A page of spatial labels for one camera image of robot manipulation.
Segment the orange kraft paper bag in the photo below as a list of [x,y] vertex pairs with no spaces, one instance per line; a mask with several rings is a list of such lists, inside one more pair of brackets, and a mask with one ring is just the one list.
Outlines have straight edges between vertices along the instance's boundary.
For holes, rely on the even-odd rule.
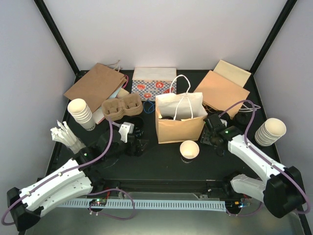
[[[156,134],[159,144],[199,139],[207,111],[202,105],[202,93],[189,92],[191,84],[180,94],[168,93],[156,96]],[[172,116],[174,120],[159,119]]]

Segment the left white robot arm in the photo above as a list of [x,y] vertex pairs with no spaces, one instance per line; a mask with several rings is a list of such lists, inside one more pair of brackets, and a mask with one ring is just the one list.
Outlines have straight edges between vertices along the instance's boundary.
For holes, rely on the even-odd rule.
[[99,166],[120,156],[141,156],[148,140],[129,134],[122,140],[117,130],[107,131],[98,141],[82,148],[62,167],[45,178],[23,189],[7,192],[7,203],[13,224],[19,232],[37,224],[41,217],[58,205],[92,193],[100,195],[105,190]]

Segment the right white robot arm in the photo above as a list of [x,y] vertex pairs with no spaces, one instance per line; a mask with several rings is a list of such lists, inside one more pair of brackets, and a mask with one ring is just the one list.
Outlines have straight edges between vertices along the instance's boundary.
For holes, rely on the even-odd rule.
[[246,194],[263,203],[277,218],[307,203],[302,176],[296,167],[286,167],[273,160],[251,143],[240,129],[226,127],[217,114],[204,119],[203,130],[207,144],[215,147],[220,154],[227,150],[259,176],[259,179],[244,174],[232,177],[222,185],[225,196]]

